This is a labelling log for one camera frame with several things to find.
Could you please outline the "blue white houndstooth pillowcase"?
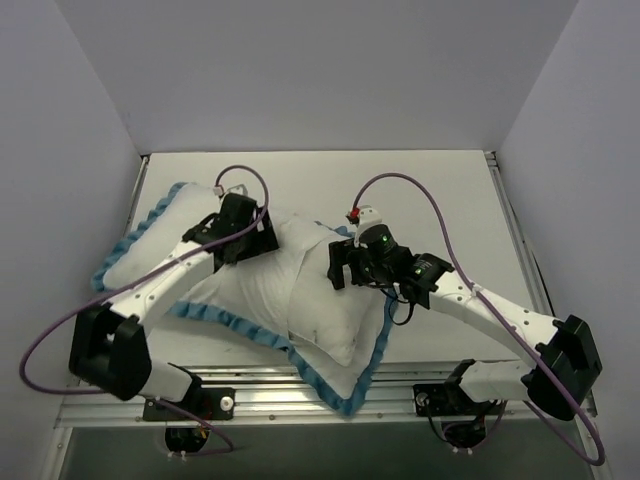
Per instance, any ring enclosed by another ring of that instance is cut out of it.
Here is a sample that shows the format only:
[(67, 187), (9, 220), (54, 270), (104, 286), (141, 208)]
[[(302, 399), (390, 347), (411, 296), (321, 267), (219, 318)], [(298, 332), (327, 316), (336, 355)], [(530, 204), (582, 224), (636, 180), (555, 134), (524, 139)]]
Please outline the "blue white houndstooth pillowcase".
[[(151, 271), (188, 228), (219, 208), (213, 191), (178, 182), (119, 240), (91, 279), (97, 292), (120, 288)], [(382, 294), (327, 278), (328, 245), (346, 240), (346, 227), (275, 207), (269, 214), (279, 249), (225, 265), (169, 310), (223, 325), (252, 342), (286, 352), (302, 380), (331, 409), (347, 417), (364, 404), (388, 343), (391, 321)]]

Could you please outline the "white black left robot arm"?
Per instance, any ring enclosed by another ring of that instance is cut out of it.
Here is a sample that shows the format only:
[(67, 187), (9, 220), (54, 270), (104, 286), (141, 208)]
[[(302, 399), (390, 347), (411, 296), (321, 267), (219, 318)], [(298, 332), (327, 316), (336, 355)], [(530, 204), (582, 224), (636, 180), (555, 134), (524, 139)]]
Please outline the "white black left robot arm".
[(194, 417), (202, 405), (201, 379), (153, 359), (148, 334), (191, 288), (223, 266), (278, 247), (266, 205), (225, 195), (219, 210), (189, 228), (150, 273), (77, 314), (70, 372), (120, 400), (160, 398), (177, 418)]

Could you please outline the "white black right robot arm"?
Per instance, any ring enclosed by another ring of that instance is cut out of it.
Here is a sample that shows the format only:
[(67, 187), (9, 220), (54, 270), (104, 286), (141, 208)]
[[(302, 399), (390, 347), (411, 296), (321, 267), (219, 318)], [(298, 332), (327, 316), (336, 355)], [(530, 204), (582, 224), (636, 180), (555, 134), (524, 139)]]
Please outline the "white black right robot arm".
[(377, 224), (358, 239), (328, 247), (327, 277), (334, 289), (347, 283), (397, 289), (411, 309), (422, 307), (459, 320), (517, 355), (515, 361), (464, 361), (444, 388), (455, 412), (493, 400), (530, 402), (551, 417), (569, 421), (602, 371), (589, 325), (519, 306), (462, 278), (448, 261), (414, 254)]

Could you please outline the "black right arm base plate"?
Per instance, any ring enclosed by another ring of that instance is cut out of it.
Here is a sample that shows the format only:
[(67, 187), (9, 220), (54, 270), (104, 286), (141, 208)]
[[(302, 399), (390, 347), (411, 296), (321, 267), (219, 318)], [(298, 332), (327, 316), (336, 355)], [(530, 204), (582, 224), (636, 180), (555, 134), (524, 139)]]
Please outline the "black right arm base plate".
[(418, 417), (476, 417), (497, 415), (501, 403), (496, 400), (475, 402), (462, 391), (460, 378), (417, 383), (412, 386), (415, 413)]

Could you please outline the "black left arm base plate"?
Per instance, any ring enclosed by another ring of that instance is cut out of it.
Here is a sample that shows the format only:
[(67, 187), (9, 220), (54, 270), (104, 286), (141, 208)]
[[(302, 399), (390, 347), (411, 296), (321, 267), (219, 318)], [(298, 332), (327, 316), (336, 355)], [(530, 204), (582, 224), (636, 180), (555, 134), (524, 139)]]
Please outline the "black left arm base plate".
[[(230, 387), (203, 387), (194, 402), (183, 401), (177, 407), (206, 421), (228, 421), (234, 418), (236, 390)], [(189, 416), (146, 400), (142, 419), (148, 422), (187, 421)]]

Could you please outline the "aluminium mounting rail frame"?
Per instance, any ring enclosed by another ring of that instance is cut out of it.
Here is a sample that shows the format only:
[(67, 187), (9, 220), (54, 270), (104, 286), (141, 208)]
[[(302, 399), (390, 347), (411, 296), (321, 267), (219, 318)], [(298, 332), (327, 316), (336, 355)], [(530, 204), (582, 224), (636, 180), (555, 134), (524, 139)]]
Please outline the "aluminium mounting rail frame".
[(118, 399), (227, 419), (205, 373), (281, 361), (351, 417), (380, 364), (445, 363), (455, 412), (570, 421), (600, 373), (526, 300), (482, 151), (159, 153), (138, 215), (73, 312), (70, 371)]

